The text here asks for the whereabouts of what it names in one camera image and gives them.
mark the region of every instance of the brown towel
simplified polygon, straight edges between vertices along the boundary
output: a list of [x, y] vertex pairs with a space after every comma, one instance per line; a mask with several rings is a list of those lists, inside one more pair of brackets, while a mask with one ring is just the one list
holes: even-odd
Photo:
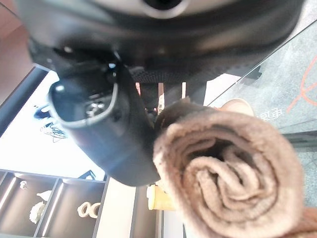
[[305, 208], [300, 223], [283, 238], [317, 238], [317, 208]]
[[154, 163], [198, 238], [274, 238], [298, 224], [303, 173], [270, 124], [180, 102], [160, 114]]

